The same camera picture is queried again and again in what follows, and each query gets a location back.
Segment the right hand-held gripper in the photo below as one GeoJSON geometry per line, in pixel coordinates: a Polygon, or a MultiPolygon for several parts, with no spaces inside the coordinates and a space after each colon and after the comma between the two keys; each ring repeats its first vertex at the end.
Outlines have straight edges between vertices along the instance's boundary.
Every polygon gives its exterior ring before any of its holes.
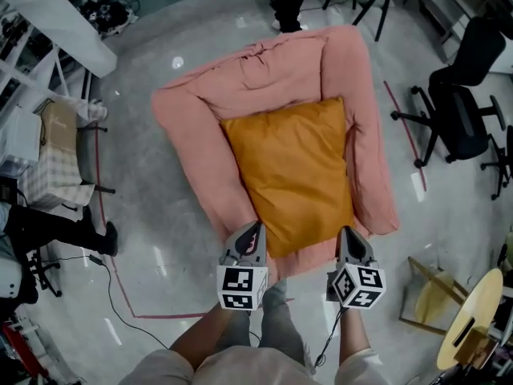
{"type": "Polygon", "coordinates": [[[386,276],[376,267],[370,243],[355,229],[343,226],[337,235],[337,262],[372,261],[371,266],[337,263],[328,273],[327,301],[338,302],[347,309],[372,309],[386,292],[386,276]]]}

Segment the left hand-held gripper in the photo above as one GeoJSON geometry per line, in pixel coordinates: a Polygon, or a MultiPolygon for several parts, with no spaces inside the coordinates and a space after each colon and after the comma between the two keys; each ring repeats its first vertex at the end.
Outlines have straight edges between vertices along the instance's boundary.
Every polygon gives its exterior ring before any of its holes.
{"type": "Polygon", "coordinates": [[[225,254],[216,268],[216,289],[226,310],[256,310],[268,287],[266,228],[252,221],[234,232],[225,243],[225,254]]]}

